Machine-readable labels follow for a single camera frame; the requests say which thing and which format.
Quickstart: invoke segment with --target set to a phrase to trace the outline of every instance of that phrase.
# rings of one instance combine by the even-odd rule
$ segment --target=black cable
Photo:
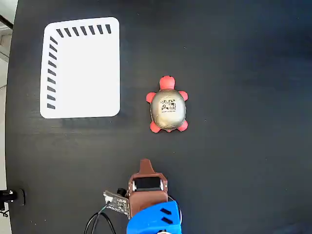
[[[2,15],[0,15],[0,22],[4,23],[10,29],[13,29],[13,24],[10,21],[8,21],[5,17],[3,17]]]
[[[3,215],[3,217],[9,217],[9,215],[7,214],[9,212],[9,210],[7,210],[6,212],[2,212],[2,211],[0,211],[0,214],[2,214]]]
[[[85,227],[85,229],[84,229],[83,234],[87,234],[88,229],[89,229],[89,226],[90,226],[90,224],[92,223],[92,220],[93,220],[94,218],[96,218],[96,220],[93,222],[93,225],[92,225],[92,233],[95,232],[95,229],[96,229],[97,224],[98,224],[97,220],[98,220],[98,218],[99,218],[100,215],[103,216],[103,217],[106,219],[106,221],[108,222],[108,224],[109,224],[109,226],[110,226],[110,228],[111,228],[112,234],[116,234],[116,231],[115,231],[115,229],[114,229],[114,226],[113,226],[111,220],[109,219],[109,217],[107,216],[107,214],[105,214],[105,213],[102,212],[106,207],[107,207],[107,206],[103,207],[98,213],[95,213],[94,215],[91,216],[91,218],[89,219],[89,221],[88,221],[88,223],[87,223],[87,225],[86,225],[86,227]]]

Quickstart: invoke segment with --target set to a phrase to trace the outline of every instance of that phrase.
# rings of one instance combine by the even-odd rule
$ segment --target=black surface
[[[8,187],[25,190],[26,206],[10,207],[13,234],[81,233],[144,157],[168,178],[186,234],[309,223],[311,12],[309,0],[20,0],[5,140]],[[120,22],[120,113],[42,118],[45,26],[106,16]],[[166,74],[189,94],[183,133],[149,129],[145,96]],[[127,218],[108,214],[125,233]]]

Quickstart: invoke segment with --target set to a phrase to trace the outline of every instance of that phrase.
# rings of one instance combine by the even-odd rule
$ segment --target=turtle shell
[[[177,90],[163,89],[155,94],[151,103],[151,117],[161,129],[174,130],[180,127],[185,115],[185,101]]]

